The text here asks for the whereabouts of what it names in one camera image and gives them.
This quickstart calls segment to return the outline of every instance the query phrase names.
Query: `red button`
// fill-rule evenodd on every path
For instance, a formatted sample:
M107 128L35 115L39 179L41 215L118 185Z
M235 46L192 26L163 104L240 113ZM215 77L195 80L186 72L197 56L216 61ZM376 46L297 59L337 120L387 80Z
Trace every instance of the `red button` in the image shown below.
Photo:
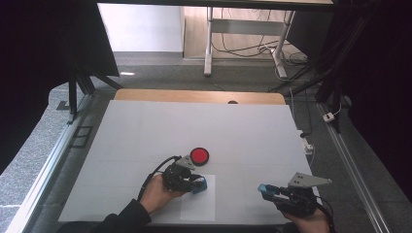
M190 153L191 161L196 166L203 166L209 160L209 152L204 148L195 148Z

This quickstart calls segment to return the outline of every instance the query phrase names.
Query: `human hand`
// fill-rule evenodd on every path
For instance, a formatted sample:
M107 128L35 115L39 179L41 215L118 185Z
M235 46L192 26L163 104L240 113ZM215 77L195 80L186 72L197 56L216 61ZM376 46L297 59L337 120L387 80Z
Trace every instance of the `human hand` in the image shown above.
M288 213L282 214L297 226L300 233L329 233L327 218L319 209L316 209L314 214L305 218L293 216Z
M169 191L163 184L161 175L154 176L146 186L140 204L151 214L163 208L173 198L180 197L185 192Z

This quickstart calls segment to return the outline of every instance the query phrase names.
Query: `white tabletop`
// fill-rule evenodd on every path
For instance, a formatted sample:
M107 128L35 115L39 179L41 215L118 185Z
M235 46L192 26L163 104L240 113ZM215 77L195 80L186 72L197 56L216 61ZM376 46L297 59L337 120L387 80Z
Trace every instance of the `white tabletop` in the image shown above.
M295 172L311 174L287 105L113 100L59 220L118 214L157 165L197 147L210 153L193 172L206 176L208 189L173 200L153 223L284 223L258 185L286 186Z

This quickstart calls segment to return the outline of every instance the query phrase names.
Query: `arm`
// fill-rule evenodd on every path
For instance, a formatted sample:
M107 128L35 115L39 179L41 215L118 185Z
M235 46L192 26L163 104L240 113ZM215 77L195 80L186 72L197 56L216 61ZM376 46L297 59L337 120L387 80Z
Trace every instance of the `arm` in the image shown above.
M161 175L154 176L140 203L133 199L118 216L108 215L91 233L139 232L138 229L152 221L151 213L159 211L172 199L183 194L185 193L167 190Z
M327 218L321 210L317 209L314 214L306 218L282 213L285 218L291 220L300 233L329 233Z

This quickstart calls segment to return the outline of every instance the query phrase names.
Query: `black curtain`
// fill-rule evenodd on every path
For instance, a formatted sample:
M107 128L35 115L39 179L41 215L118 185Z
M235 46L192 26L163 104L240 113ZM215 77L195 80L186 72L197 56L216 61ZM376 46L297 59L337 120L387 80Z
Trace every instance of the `black curtain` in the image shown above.
M343 94L353 103L350 119L412 200L412 15L408 6L402 0L382 0L340 74Z
M50 91L86 70L119 71L95 3L0 2L0 173L48 106Z

